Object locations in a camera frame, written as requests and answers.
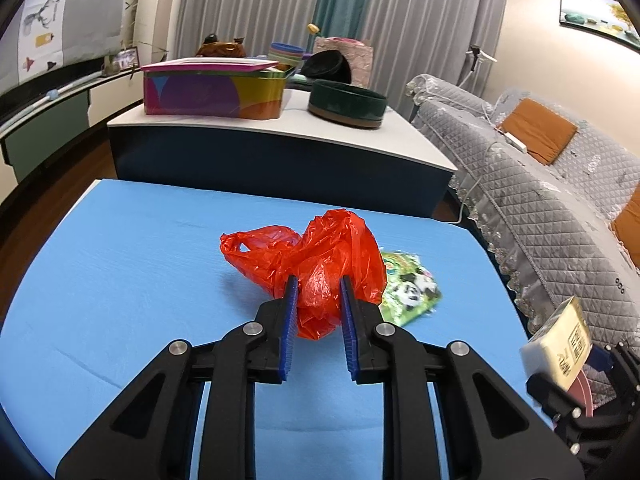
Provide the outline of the white standing air conditioner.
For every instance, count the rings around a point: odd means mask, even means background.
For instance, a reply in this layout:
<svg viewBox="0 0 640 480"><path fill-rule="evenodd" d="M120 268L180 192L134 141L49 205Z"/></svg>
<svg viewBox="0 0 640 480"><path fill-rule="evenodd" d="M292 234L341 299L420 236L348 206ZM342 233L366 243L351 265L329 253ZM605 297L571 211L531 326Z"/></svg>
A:
<svg viewBox="0 0 640 480"><path fill-rule="evenodd" d="M167 38L174 0L138 0L134 45L141 65L160 62L167 54Z"/></svg>

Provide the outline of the framed landscape painting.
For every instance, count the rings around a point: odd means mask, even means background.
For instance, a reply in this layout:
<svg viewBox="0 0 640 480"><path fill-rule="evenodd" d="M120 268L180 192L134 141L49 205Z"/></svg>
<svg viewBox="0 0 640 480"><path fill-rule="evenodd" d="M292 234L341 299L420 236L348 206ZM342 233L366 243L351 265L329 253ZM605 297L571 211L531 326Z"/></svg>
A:
<svg viewBox="0 0 640 480"><path fill-rule="evenodd" d="M559 22L639 50L639 33L617 0L560 0Z"/></svg>

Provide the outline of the red plastic bag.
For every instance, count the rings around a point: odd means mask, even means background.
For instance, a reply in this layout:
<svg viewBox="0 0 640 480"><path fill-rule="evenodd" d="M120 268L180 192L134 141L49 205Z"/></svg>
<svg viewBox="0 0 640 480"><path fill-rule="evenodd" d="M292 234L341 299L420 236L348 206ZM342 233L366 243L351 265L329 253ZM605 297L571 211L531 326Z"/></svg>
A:
<svg viewBox="0 0 640 480"><path fill-rule="evenodd" d="M290 276L298 281L298 334L319 340L341 324L340 281L347 276L357 299L380 304L386 267L378 243L358 214L331 209L302 234L287 226L224 234L220 251L241 274L274 298Z"/></svg>

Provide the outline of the pink trash bin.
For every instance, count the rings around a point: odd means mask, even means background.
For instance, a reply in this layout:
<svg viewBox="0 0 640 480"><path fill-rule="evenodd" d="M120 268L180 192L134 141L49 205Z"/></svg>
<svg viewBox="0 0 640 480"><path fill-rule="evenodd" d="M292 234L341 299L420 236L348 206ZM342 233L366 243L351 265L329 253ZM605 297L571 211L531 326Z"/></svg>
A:
<svg viewBox="0 0 640 480"><path fill-rule="evenodd" d="M582 404L587 417L593 416L593 398L590 382L583 370L581 370L574 382L568 388L567 393L579 404Z"/></svg>

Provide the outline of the dark green round tin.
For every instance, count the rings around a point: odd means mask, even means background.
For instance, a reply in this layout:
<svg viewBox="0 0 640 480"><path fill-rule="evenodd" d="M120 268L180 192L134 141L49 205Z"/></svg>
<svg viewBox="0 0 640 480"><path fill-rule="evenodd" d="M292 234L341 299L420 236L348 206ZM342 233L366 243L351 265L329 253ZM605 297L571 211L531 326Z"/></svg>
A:
<svg viewBox="0 0 640 480"><path fill-rule="evenodd" d="M378 92L323 79L312 83L307 106L329 122L360 129L380 128L386 107L386 97Z"/></svg>

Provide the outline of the small photo frame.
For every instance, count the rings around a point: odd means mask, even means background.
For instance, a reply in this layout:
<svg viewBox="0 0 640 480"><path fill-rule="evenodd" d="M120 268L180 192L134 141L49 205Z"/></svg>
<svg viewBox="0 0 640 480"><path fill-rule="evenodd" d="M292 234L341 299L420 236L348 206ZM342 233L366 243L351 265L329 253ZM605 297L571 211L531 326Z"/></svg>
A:
<svg viewBox="0 0 640 480"><path fill-rule="evenodd" d="M139 52L137 47L121 50L112 57L111 66L114 70L135 70L140 66Z"/></svg>

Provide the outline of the blue patterned table cloth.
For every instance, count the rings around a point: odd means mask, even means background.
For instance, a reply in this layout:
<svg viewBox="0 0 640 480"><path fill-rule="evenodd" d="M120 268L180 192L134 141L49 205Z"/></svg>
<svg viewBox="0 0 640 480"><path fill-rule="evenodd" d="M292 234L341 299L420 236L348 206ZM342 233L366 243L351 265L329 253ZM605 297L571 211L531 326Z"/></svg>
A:
<svg viewBox="0 0 640 480"><path fill-rule="evenodd" d="M206 344L254 318L266 293L224 260L222 234L303 231L318 204L105 180L30 265L1 331L1 404L47 471L166 344ZM463 340L518 393L526 333L488 255L465 229L367 211L378 246L417 256L442 291L408 329ZM280 386L256 389L262 479L376 479L383 397L348 374L340 333L294 344Z"/></svg>

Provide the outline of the grey quilted sofa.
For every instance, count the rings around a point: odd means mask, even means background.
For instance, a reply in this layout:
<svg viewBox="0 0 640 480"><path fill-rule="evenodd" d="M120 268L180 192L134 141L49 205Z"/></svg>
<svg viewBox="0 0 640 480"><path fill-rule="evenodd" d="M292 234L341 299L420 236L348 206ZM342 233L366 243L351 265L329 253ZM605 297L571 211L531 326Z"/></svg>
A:
<svg viewBox="0 0 640 480"><path fill-rule="evenodd" d="M406 87L412 123L458 168L449 186L494 253L536 332L566 298L600 346L639 345L639 270L612 230L639 183L639 159L559 104L510 88L489 103L429 74ZM527 100L577 131L549 165L498 127Z"/></svg>

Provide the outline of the white coffee table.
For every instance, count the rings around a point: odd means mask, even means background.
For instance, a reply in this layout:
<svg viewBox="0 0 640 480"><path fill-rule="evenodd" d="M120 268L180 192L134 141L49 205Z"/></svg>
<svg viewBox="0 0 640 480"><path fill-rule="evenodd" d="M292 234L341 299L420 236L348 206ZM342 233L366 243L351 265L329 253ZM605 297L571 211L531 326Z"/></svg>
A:
<svg viewBox="0 0 640 480"><path fill-rule="evenodd" d="M306 200L430 218L457 168L389 108L380 128L327 122L291 91L277 119L152 116L108 125L120 180Z"/></svg>

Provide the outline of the green panda snack packet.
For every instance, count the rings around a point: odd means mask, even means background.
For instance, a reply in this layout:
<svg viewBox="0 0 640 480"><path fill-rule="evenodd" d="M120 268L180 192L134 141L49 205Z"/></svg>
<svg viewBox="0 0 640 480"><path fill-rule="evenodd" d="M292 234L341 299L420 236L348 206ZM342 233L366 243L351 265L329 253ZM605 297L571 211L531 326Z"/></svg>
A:
<svg viewBox="0 0 640 480"><path fill-rule="evenodd" d="M381 252L386 267L386 287L380 311L385 322L405 326L435 310L442 291L433 273L418 255Z"/></svg>

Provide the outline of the orange cushion near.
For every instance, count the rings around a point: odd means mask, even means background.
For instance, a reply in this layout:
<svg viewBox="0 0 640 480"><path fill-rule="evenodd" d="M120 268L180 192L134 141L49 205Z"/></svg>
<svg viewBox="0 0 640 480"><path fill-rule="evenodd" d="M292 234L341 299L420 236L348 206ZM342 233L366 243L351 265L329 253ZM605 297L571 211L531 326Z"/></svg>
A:
<svg viewBox="0 0 640 480"><path fill-rule="evenodd" d="M625 208L612 222L612 229L629 252L635 266L640 264L640 205L639 194L634 194Z"/></svg>

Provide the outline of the white floor lamp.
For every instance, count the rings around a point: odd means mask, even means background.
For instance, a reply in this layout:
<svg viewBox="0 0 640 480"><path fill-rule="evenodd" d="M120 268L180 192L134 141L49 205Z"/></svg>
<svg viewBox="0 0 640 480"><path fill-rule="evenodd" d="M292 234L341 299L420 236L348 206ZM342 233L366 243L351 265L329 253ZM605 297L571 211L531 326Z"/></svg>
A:
<svg viewBox="0 0 640 480"><path fill-rule="evenodd" d="M459 88L463 88L472 78L474 78L480 71L480 66L483 63L489 62L495 64L498 62L496 58L485 52L478 44L471 44L469 49L465 52L466 56L471 58L471 65L468 72L462 78L462 81L458 83Z"/></svg>

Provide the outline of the beige qr code packet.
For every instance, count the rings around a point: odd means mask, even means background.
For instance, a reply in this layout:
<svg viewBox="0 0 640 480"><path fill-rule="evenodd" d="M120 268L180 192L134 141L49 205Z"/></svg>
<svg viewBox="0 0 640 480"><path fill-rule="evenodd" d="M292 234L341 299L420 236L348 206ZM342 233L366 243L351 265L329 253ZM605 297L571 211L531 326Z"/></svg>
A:
<svg viewBox="0 0 640 480"><path fill-rule="evenodd" d="M590 330L576 296L563 301L520 350L525 373L546 374L567 391L592 349Z"/></svg>

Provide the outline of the stacked coloured bowls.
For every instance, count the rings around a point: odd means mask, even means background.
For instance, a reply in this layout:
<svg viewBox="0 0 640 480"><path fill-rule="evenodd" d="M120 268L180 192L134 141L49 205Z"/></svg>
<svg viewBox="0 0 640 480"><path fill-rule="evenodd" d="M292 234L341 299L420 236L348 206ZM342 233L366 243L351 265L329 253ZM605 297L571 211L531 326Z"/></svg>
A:
<svg viewBox="0 0 640 480"><path fill-rule="evenodd" d="M303 61L305 50L294 44L272 42L269 46L267 58L276 61L280 65L297 66Z"/></svg>

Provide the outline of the grey curtain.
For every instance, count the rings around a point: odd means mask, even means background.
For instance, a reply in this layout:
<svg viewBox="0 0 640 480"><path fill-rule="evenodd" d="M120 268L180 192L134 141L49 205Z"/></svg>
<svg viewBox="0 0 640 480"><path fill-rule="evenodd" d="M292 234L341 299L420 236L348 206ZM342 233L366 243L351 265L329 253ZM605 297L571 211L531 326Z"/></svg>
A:
<svg viewBox="0 0 640 480"><path fill-rule="evenodd" d="M211 32L222 40L242 37L250 55L264 54L272 42L308 48L317 0L181 0L174 51L178 58L198 50ZM359 39L374 49L370 86L390 106L408 116L407 82L431 74L458 84L471 65L471 44L494 53L506 0L368 0ZM464 88L479 96L491 66Z"/></svg>

